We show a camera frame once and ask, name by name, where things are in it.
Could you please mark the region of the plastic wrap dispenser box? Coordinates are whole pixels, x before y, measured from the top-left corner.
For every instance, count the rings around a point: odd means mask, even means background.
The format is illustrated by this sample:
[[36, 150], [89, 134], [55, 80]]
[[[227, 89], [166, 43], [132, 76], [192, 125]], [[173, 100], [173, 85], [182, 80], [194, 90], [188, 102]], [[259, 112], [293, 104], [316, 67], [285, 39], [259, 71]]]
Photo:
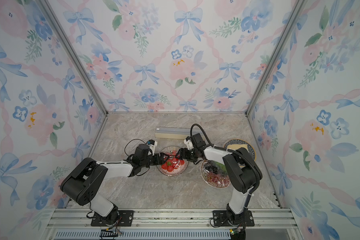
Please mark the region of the plastic wrap dispenser box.
[[158, 139], [184, 140], [191, 135], [191, 130], [190, 128], [156, 127], [154, 134]]

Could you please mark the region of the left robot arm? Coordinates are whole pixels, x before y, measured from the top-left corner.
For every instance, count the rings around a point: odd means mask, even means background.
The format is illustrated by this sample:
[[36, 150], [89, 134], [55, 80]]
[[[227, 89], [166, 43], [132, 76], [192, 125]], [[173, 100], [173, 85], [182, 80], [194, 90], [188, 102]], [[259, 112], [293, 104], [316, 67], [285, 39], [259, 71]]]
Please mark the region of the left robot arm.
[[155, 146], [140, 144], [135, 152], [121, 162], [98, 162], [85, 158], [63, 180], [60, 190], [80, 206], [89, 204], [93, 221], [105, 226], [115, 226], [121, 219], [118, 207], [99, 193], [104, 180], [118, 177], [141, 176], [143, 168], [161, 166], [171, 156], [155, 153]]

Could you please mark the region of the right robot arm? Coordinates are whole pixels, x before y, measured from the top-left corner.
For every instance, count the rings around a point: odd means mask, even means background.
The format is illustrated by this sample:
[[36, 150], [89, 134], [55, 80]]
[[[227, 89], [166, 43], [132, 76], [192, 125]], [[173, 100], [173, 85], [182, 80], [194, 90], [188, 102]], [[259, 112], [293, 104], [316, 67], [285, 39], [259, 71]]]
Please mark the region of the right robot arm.
[[263, 178], [248, 150], [218, 147], [212, 144], [209, 138], [203, 139], [200, 134], [187, 137], [184, 143], [186, 147], [179, 149], [175, 158], [193, 163], [204, 159], [225, 166], [234, 187], [231, 200], [227, 204], [227, 221], [233, 226], [243, 224], [251, 197]]

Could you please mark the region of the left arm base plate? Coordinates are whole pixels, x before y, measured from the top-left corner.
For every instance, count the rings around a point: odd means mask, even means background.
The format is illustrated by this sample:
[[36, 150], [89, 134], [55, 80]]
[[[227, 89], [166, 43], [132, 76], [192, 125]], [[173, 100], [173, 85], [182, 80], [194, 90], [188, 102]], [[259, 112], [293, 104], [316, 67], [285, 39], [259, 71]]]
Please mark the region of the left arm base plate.
[[132, 210], [111, 211], [106, 217], [94, 213], [91, 217], [92, 227], [131, 227], [134, 217]]

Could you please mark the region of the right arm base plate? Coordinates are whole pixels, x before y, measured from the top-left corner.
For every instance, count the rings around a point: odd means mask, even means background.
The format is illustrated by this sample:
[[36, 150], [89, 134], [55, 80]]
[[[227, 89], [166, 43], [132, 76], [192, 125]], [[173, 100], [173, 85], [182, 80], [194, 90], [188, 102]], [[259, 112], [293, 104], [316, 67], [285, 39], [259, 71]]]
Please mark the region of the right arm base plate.
[[239, 216], [234, 215], [232, 221], [227, 216], [226, 210], [215, 210], [213, 211], [213, 226], [214, 227], [254, 227], [254, 217], [252, 212], [247, 210], [244, 214], [240, 214]]

